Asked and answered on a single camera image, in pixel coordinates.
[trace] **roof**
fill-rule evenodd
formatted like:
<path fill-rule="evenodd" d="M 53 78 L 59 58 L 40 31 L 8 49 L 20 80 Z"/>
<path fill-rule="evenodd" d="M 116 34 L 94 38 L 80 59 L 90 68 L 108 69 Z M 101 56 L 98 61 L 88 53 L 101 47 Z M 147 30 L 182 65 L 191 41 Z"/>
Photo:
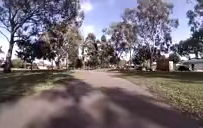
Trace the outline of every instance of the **roof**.
<path fill-rule="evenodd" d="M 183 64 L 200 64 L 200 63 L 203 63 L 203 59 L 185 60 L 182 63 Z"/>

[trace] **road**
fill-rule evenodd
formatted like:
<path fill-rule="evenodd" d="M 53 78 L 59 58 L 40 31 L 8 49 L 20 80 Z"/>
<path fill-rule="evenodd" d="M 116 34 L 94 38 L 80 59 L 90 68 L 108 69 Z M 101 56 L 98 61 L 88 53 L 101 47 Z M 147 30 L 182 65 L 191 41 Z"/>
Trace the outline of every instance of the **road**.
<path fill-rule="evenodd" d="M 117 73 L 72 75 L 61 87 L 0 105 L 0 128 L 199 128 Z"/>

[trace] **house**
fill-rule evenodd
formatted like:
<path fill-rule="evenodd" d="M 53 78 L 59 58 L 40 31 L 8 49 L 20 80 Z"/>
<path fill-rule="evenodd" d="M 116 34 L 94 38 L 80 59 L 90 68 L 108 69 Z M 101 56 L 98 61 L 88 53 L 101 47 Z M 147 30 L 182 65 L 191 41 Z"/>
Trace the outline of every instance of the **house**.
<path fill-rule="evenodd" d="M 188 66 L 193 71 L 203 71 L 203 59 L 186 60 L 182 64 Z"/>

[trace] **lawn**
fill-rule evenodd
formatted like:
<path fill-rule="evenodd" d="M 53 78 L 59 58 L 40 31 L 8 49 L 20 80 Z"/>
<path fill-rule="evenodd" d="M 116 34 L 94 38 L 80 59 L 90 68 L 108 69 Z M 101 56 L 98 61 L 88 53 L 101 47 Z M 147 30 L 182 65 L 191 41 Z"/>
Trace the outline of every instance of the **lawn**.
<path fill-rule="evenodd" d="M 0 103 L 15 101 L 59 85 L 57 81 L 70 79 L 67 72 L 16 71 L 10 74 L 0 72 Z"/>
<path fill-rule="evenodd" d="M 203 72 L 127 72 L 120 77 L 147 87 L 186 114 L 203 118 Z"/>

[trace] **blue sky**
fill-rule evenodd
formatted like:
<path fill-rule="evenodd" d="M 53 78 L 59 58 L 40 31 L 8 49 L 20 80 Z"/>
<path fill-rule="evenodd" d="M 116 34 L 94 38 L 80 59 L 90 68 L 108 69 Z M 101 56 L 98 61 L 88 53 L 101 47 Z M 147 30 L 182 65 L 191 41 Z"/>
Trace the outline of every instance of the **blue sky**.
<path fill-rule="evenodd" d="M 174 4 L 174 14 L 172 17 L 178 18 L 180 22 L 179 27 L 172 33 L 174 43 L 178 43 L 190 35 L 186 12 L 193 8 L 193 4 L 187 4 L 186 0 L 171 1 Z M 82 0 L 82 10 L 85 12 L 85 20 L 81 30 L 84 37 L 88 33 L 93 32 L 97 38 L 100 38 L 103 35 L 103 28 L 107 28 L 112 22 L 120 21 L 124 10 L 126 8 L 136 7 L 136 5 L 137 0 Z M 0 44 L 6 53 L 8 42 L 2 35 L 0 35 Z"/>

